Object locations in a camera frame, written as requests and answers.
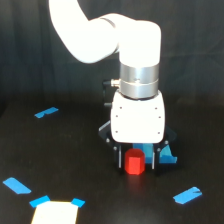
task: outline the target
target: white card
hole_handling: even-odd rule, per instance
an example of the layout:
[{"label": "white card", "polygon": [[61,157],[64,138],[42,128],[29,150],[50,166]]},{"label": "white card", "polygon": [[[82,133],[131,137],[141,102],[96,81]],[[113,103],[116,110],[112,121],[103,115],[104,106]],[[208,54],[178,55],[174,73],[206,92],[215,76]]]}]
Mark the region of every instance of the white card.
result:
[{"label": "white card", "polygon": [[31,224],[75,224],[78,206],[49,201],[37,206]]}]

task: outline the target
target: black background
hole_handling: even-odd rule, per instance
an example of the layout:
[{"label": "black background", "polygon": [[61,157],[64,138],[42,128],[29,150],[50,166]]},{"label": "black background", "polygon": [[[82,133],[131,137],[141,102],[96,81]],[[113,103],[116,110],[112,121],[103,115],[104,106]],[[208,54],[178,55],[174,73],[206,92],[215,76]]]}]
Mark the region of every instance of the black background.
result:
[{"label": "black background", "polygon": [[[31,223],[29,201],[86,200],[78,224],[224,223],[224,23],[221,0],[80,0],[88,19],[119,13],[162,30],[160,90],[178,139],[176,166],[156,178],[120,176],[98,137],[109,120],[103,79],[119,77],[118,54],[83,64],[63,46],[45,0],[0,0],[0,181],[31,188],[18,196],[0,185],[0,222]],[[55,114],[33,115],[51,106]],[[193,186],[185,205],[173,196]]]}]

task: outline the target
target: blue tape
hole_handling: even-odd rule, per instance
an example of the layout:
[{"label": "blue tape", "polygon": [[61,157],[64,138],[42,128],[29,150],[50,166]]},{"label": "blue tape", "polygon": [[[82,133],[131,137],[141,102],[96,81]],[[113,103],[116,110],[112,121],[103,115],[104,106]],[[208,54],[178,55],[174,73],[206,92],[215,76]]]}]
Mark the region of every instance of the blue tape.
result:
[{"label": "blue tape", "polygon": [[[145,153],[145,163],[151,164],[153,157],[153,144],[133,144],[133,148],[141,149]],[[163,148],[160,152],[159,163],[174,164],[177,162],[177,157],[173,157],[169,145]]]},{"label": "blue tape", "polygon": [[29,194],[31,192],[29,188],[24,186],[22,183],[20,183],[18,180],[16,180],[13,177],[10,177],[9,179],[3,181],[3,184],[5,184],[8,188],[10,188],[16,194]]},{"label": "blue tape", "polygon": [[181,194],[176,195],[174,198],[175,202],[179,204],[185,204],[202,195],[201,191],[197,187],[192,187],[191,189],[184,191]]},{"label": "blue tape", "polygon": [[80,199],[74,198],[71,203],[73,205],[77,205],[79,208],[81,208],[86,202],[82,201]]},{"label": "blue tape", "polygon": [[45,111],[42,111],[40,113],[35,114],[34,116],[37,117],[37,118],[42,118],[45,114],[52,114],[52,113],[54,113],[56,111],[58,111],[57,108],[51,107],[50,109],[47,109]]},{"label": "blue tape", "polygon": [[50,198],[48,196],[44,196],[44,197],[38,198],[38,199],[36,199],[34,201],[31,201],[30,205],[33,208],[36,208],[38,205],[43,204],[43,203],[45,203],[47,201],[50,201]]}]

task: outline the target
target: red cube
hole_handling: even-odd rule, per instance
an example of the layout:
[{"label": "red cube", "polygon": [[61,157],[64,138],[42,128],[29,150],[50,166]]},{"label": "red cube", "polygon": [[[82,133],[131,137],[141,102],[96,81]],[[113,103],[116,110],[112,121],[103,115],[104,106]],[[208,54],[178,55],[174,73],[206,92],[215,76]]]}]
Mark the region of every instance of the red cube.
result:
[{"label": "red cube", "polygon": [[145,171],[145,153],[141,149],[129,149],[125,153],[125,170],[133,175]]}]

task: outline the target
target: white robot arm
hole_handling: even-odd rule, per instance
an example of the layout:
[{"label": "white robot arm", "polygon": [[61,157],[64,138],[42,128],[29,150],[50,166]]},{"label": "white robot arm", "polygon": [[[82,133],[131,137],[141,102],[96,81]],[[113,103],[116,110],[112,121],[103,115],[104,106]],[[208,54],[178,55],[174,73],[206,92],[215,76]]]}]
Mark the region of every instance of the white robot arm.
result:
[{"label": "white robot arm", "polygon": [[123,143],[158,143],[165,112],[158,90],[161,31],[157,24],[119,14],[88,20],[77,0],[49,0],[55,30],[69,52],[95,63],[119,52],[120,79],[111,109],[111,132]]}]

